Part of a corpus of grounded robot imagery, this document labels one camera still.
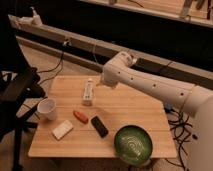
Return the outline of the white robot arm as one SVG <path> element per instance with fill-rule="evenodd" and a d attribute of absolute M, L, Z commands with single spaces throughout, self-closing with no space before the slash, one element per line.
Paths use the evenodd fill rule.
<path fill-rule="evenodd" d="M 100 83 L 123 83 L 194 118 L 186 171 L 213 171 L 213 90 L 131 69 L 137 59 L 117 53 L 102 69 Z"/>

